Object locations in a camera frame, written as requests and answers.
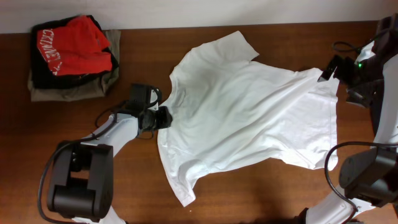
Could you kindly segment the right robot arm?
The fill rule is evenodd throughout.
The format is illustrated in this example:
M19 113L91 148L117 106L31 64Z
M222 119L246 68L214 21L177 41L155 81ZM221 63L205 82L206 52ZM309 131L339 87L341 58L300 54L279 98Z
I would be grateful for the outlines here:
M397 206L397 14L377 23L376 34L361 47L348 46L356 60L334 56L319 77L331 77L347 86L347 102L371 111L373 142L348 141L328 151L326 161L345 146L369 149L349 156L343 162L339 184L330 180L331 193L312 208L305 208L294 223L352 223L360 213L391 204Z

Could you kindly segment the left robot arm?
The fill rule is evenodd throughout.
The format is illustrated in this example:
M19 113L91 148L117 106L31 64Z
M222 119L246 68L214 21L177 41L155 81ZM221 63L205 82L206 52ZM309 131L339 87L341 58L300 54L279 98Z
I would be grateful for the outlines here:
M121 109L93 134L61 142L45 167L52 172L48 210L65 218L65 223L72 218L95 223L104 219L113 200L114 156L141 133L168 128L172 120L165 106L141 112Z

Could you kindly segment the white t-shirt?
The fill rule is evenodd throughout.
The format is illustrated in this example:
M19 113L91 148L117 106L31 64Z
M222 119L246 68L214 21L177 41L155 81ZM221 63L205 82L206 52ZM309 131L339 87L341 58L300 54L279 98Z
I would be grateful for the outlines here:
M335 78L256 61L242 33L192 48L170 74L164 105L172 124L157 136L167 180L180 203L195 200L197 180L266 159L333 169L337 143Z

